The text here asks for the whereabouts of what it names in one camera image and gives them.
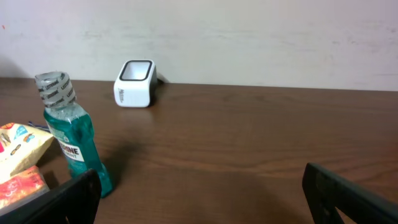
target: white wall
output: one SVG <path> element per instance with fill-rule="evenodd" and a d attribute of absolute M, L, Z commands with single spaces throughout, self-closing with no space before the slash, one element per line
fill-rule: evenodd
<path fill-rule="evenodd" d="M 0 0 L 0 76 L 398 90 L 397 0 Z"/>

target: mouthwash bottle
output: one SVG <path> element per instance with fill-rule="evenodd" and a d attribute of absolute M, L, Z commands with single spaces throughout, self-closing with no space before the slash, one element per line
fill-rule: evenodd
<path fill-rule="evenodd" d="M 89 168 L 97 171 L 101 180 L 101 197 L 107 196 L 113 185 L 101 163 L 94 144 L 94 128 L 88 113 L 76 103 L 76 94 L 65 72 L 49 72 L 35 76 L 44 102 L 44 118 L 57 138 L 68 161 L 70 175 L 76 177 Z"/>

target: white cube device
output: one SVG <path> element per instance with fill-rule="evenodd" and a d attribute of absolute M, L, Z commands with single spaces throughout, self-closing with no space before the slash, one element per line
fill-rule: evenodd
<path fill-rule="evenodd" d="M 156 66 L 152 60 L 127 61 L 114 83 L 114 99 L 119 106 L 147 107 L 154 98 L 156 84 Z"/>

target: plastic bottle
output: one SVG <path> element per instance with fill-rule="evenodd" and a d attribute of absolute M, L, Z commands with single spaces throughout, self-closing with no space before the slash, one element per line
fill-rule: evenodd
<path fill-rule="evenodd" d="M 70 175 L 76 177 L 89 168 L 95 169 L 101 180 L 101 197 L 107 196 L 113 185 L 95 148 L 91 118 L 76 103 L 69 75 L 65 72 L 44 73 L 36 75 L 35 82 L 45 105 L 44 118 L 60 143 Z"/>

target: snack bag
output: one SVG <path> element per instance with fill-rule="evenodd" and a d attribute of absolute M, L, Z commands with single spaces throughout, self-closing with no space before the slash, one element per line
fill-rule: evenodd
<path fill-rule="evenodd" d="M 50 133 L 22 124 L 0 127 L 0 183 L 36 165 L 51 145 Z"/>
<path fill-rule="evenodd" d="M 24 205 L 49 191 L 37 166 L 0 184 L 0 215 Z"/>

